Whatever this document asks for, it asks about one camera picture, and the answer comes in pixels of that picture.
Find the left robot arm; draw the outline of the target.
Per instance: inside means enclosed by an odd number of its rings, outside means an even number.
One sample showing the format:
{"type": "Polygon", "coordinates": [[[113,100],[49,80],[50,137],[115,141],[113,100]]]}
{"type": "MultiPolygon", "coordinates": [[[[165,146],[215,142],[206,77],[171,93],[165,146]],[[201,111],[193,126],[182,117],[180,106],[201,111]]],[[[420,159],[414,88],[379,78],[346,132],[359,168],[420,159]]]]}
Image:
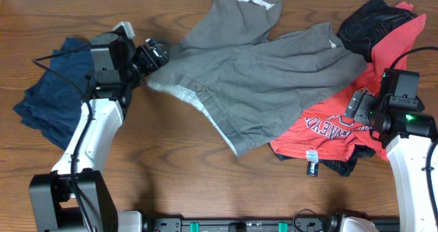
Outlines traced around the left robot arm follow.
{"type": "Polygon", "coordinates": [[[81,93],[81,118],[63,156],[50,173],[34,175],[29,195],[38,231],[143,231],[141,212],[117,210],[103,178],[116,132],[133,89],[169,61],[167,44],[153,38],[141,46],[134,34],[111,31],[93,38],[93,68],[81,93]]]}

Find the grey shorts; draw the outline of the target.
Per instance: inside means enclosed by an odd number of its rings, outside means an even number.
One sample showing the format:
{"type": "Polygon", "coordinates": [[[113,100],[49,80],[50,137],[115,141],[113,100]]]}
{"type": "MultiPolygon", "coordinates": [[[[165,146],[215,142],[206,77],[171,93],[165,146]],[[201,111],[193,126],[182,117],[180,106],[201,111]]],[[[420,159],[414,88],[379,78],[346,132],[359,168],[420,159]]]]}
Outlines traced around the grey shorts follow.
{"type": "Polygon", "coordinates": [[[237,156],[284,134],[366,70],[329,22],[269,39],[278,0],[213,0],[148,87],[202,112],[237,156]]]}

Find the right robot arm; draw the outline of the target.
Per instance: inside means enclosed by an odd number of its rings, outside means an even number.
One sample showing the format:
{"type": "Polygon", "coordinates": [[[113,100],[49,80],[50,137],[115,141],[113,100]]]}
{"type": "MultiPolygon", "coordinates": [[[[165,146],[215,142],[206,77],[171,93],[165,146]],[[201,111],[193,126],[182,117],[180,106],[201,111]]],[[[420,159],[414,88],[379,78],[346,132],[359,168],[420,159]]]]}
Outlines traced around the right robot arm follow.
{"type": "Polygon", "coordinates": [[[419,111],[418,73],[387,68],[376,96],[356,91],[345,117],[378,133],[396,184],[401,231],[437,230],[437,126],[419,111]]]}

